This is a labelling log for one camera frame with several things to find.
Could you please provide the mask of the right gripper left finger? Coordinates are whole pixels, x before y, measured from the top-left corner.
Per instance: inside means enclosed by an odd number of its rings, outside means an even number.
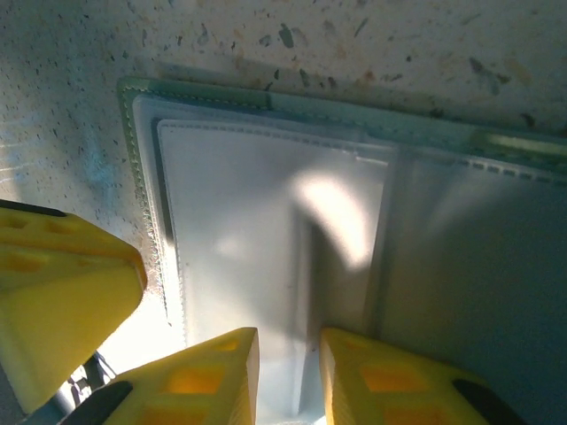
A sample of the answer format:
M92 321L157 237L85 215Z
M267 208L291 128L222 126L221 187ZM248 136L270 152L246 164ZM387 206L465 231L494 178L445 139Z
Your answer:
M258 329L238 328L116 376L66 425L255 425L259 372Z

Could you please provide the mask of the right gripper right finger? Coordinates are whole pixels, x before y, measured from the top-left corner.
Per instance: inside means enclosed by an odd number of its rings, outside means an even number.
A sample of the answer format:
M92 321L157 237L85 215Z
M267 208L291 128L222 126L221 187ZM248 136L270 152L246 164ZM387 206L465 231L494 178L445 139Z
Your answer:
M339 328L320 334L328 425L528 425L465 370Z

